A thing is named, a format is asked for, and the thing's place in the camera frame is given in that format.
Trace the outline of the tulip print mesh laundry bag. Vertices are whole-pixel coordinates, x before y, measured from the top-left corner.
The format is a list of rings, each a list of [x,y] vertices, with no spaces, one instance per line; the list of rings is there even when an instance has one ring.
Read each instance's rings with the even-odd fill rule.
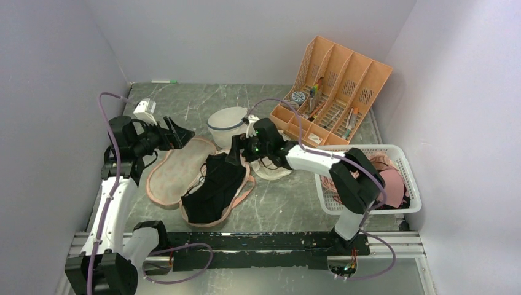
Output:
[[[181,205],[181,197],[188,192],[193,192],[203,183],[203,177],[206,172],[204,167],[206,158],[209,155],[225,152],[228,150],[218,149],[217,146],[204,138],[196,137],[183,147],[168,151],[164,159],[152,169],[146,181],[146,191],[149,199],[160,208],[166,210],[179,209],[183,220],[185,220],[184,210]],[[237,207],[256,185],[256,180],[251,174],[249,165],[246,162],[241,163],[247,169],[247,180],[242,190],[238,193],[237,199],[232,202],[232,210]],[[223,223],[229,215],[220,223],[211,227],[215,227]]]

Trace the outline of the black bra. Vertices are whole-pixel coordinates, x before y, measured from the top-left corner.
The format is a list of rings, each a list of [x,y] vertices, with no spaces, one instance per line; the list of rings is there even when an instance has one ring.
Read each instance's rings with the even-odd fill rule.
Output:
[[[209,155],[202,185],[181,197],[185,220],[195,226],[211,227],[222,222],[232,209],[247,180],[247,169],[226,161],[227,153]]]

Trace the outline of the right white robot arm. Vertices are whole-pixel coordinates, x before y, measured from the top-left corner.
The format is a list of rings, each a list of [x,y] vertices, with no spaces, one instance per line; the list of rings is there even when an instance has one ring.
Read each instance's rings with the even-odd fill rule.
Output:
[[[253,124],[253,132],[234,135],[226,161],[233,165],[269,158],[276,167],[303,170],[330,178],[343,209],[334,226],[331,245],[338,254],[355,246],[372,205],[385,196],[385,181],[362,150],[327,152],[306,147],[299,141],[284,140],[268,118]]]

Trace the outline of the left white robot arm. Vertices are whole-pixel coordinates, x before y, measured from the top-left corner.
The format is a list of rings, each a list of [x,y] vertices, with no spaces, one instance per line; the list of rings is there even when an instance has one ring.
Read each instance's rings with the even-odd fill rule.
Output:
[[[123,241],[130,200],[143,170],[144,156],[182,149],[193,130],[176,125],[165,116],[165,127],[130,116],[110,119],[111,145],[101,171],[101,196],[85,245],[76,257],[67,258],[65,274],[76,294],[135,294],[139,273],[149,253],[165,254],[170,238],[161,221],[141,222],[127,243]]]

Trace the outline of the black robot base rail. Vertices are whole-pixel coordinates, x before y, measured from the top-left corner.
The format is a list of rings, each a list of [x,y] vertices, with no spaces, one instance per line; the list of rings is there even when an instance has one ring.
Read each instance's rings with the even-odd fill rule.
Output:
[[[350,241],[328,231],[314,232],[169,232],[163,254],[148,264],[175,272],[250,267],[307,267],[326,270],[331,259],[349,260],[370,254],[366,235]]]

